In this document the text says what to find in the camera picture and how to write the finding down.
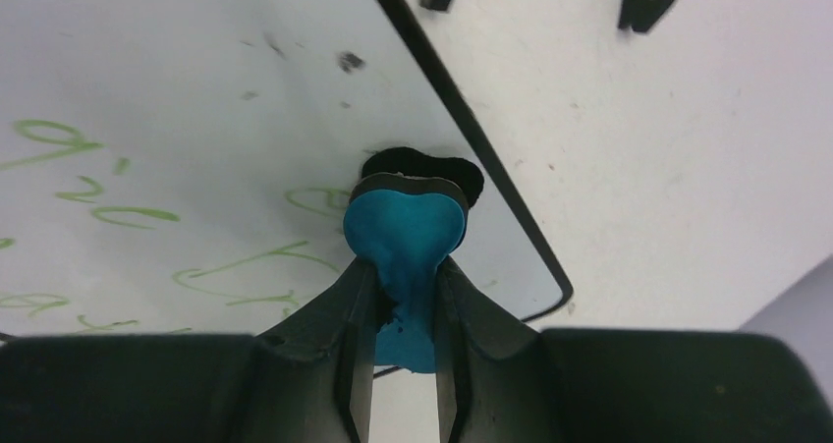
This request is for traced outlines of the small black-framed whiteboard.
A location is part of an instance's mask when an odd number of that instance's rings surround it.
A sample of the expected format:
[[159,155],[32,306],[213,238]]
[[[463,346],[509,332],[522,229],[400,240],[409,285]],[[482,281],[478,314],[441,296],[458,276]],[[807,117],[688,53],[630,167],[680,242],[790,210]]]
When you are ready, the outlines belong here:
[[405,0],[1,0],[1,339],[262,332],[350,263],[396,146],[483,172],[454,259],[490,299],[571,298]]

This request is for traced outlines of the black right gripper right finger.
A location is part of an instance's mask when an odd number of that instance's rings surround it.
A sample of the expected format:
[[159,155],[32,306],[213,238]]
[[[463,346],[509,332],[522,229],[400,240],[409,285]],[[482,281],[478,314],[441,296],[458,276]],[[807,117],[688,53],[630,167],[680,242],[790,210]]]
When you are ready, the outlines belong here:
[[452,260],[436,278],[444,442],[828,442],[832,412],[783,342],[737,332],[535,331]]

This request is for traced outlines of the blue whiteboard eraser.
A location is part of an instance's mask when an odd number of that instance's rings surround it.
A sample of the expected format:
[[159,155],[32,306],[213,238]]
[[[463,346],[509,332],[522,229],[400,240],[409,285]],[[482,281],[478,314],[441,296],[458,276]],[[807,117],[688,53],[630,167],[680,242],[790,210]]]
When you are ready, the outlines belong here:
[[435,372],[437,272],[463,242],[483,188],[480,168],[461,157],[398,146],[363,162],[343,231],[378,278],[375,365]]

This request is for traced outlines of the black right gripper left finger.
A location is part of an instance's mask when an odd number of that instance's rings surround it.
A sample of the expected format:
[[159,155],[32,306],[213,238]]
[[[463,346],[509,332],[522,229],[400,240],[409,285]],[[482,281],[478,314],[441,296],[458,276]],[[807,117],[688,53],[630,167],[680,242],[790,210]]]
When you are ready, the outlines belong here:
[[39,336],[1,349],[5,442],[364,442],[377,276],[350,264],[266,332]]

